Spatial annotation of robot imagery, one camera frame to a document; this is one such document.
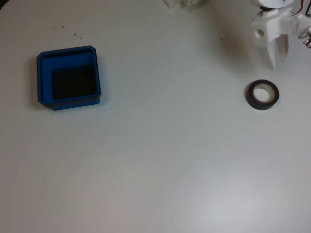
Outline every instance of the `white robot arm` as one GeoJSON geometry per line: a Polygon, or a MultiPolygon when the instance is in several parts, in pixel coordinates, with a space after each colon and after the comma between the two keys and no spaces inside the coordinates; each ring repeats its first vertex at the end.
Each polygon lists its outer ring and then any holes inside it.
{"type": "MultiPolygon", "coordinates": [[[[201,0],[163,0],[168,7],[182,4],[186,7],[199,5],[201,0]]],[[[301,14],[304,0],[301,0],[300,10],[294,14],[290,5],[294,0],[251,0],[261,8],[252,19],[252,35],[255,45],[263,54],[267,64],[276,68],[277,57],[285,60],[288,53],[288,34],[296,34],[299,38],[309,37],[304,41],[311,49],[311,18],[301,14]]]]}

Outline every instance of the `blue plastic tray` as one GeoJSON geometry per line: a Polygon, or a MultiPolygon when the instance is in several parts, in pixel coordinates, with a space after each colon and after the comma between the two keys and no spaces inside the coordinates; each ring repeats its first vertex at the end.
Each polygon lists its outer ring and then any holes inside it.
{"type": "Polygon", "coordinates": [[[100,103],[96,49],[84,46],[37,56],[38,101],[53,110],[100,103]]]}

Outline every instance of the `wire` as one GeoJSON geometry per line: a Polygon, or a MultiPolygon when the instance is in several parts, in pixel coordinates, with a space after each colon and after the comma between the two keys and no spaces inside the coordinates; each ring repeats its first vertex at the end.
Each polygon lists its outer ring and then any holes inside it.
{"type": "Polygon", "coordinates": [[[307,10],[306,10],[306,16],[311,16],[310,14],[308,14],[308,13],[309,13],[309,10],[310,10],[310,7],[311,7],[311,0],[310,0],[310,3],[309,3],[308,8],[307,8],[307,10]]]}
{"type": "Polygon", "coordinates": [[[298,15],[300,12],[302,12],[302,9],[303,9],[303,2],[304,2],[304,0],[301,0],[301,7],[300,7],[300,10],[299,10],[296,14],[294,14],[294,15],[292,15],[292,16],[296,16],[296,15],[298,15]]]}

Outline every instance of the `white table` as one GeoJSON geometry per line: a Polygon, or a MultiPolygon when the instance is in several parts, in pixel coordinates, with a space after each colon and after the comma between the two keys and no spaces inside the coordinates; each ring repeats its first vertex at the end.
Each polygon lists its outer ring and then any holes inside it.
{"type": "Polygon", "coordinates": [[[192,11],[160,0],[9,1],[0,232],[309,232],[311,51],[291,37],[288,60],[270,71],[251,41],[257,11],[247,0],[192,11]],[[97,50],[101,104],[44,108],[36,56],[85,45],[97,50]],[[271,110],[245,100],[257,79],[279,87],[271,110]]]}

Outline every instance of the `red wire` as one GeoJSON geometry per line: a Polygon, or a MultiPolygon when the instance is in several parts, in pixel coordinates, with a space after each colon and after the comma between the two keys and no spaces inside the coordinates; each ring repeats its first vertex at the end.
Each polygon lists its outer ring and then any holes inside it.
{"type": "Polygon", "coordinates": [[[300,7],[300,10],[299,10],[296,14],[294,14],[293,16],[298,15],[298,14],[302,11],[302,9],[303,9],[303,1],[304,1],[304,0],[301,0],[301,7],[300,7]]]}

